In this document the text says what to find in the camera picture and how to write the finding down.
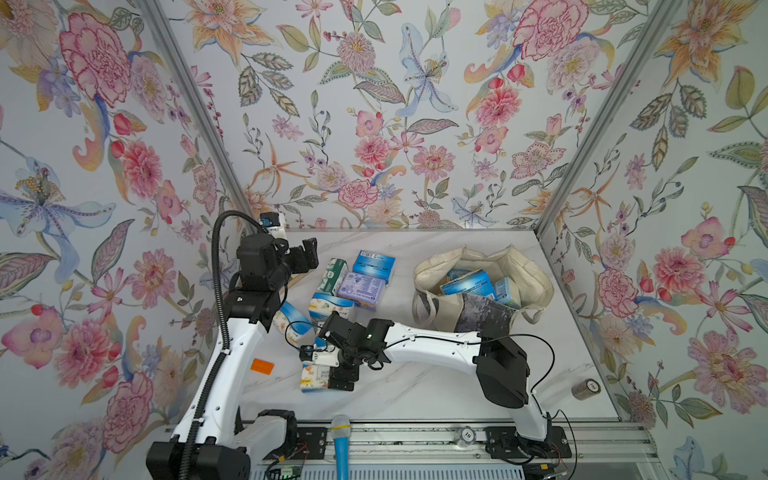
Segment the green tissue pack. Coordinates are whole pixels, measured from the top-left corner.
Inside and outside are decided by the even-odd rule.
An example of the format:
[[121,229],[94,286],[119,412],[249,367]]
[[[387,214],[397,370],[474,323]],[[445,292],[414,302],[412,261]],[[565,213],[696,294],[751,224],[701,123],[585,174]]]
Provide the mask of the green tissue pack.
[[316,291],[335,296],[347,273],[347,262],[344,259],[332,258],[326,265],[326,269]]

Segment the beige canvas tote bag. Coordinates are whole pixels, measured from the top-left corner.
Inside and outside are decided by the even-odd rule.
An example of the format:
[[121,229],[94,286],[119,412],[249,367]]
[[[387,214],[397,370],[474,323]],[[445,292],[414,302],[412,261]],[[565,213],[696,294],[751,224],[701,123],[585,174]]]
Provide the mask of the beige canvas tote bag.
[[486,255],[467,247],[437,254],[413,271],[412,316],[442,332],[508,332],[518,318],[539,321],[554,286],[533,260],[510,245]]

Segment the blue tissue pack front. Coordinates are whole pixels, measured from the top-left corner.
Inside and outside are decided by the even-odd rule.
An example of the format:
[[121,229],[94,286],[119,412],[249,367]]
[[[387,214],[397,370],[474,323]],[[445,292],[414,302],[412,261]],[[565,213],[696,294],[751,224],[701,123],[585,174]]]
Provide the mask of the blue tissue pack front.
[[494,287],[482,269],[468,272],[440,286],[443,295],[468,294],[494,299]]

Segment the white blue tissue cube pack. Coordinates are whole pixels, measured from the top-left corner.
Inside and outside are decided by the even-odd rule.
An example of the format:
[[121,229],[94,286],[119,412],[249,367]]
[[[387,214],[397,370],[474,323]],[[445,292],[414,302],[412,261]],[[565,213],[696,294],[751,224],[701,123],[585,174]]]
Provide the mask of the white blue tissue cube pack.
[[494,295],[498,303],[507,307],[518,310],[522,306],[519,287],[508,277],[494,283]]

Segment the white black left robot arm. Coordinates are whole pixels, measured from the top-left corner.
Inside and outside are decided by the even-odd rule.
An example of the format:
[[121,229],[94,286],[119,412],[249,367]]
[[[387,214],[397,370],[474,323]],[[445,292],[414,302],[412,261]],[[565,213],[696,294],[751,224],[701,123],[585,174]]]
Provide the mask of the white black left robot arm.
[[235,285],[219,300],[221,333],[189,410],[170,440],[151,445],[154,479],[248,479],[254,463],[289,444],[289,416],[266,414],[237,424],[245,375],[297,274],[318,266],[317,241],[292,247],[269,233],[248,235],[237,249]]

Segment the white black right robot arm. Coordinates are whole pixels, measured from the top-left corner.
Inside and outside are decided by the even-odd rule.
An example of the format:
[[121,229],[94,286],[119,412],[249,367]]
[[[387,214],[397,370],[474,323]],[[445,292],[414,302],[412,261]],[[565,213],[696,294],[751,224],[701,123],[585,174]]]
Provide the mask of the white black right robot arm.
[[518,437],[548,441],[551,418],[532,398],[527,353],[510,335],[437,332],[378,318],[363,326],[332,312],[318,336],[342,367],[421,363],[473,375],[486,400],[511,411]]

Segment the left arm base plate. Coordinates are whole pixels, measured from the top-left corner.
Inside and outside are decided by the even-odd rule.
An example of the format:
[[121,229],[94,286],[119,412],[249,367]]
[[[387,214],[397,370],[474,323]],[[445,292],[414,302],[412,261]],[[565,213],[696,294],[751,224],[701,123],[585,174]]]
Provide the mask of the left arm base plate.
[[261,458],[275,460],[324,460],[329,445],[328,429],[325,427],[297,427],[288,433],[288,440]]

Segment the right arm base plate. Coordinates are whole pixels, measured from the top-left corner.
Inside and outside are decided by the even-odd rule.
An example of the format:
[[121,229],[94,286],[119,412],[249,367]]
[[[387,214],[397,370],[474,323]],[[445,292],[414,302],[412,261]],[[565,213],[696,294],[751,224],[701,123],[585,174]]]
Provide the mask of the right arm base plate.
[[550,426],[542,441],[523,438],[514,426],[488,427],[485,435],[485,450],[493,459],[523,462],[573,457],[571,444],[562,427]]

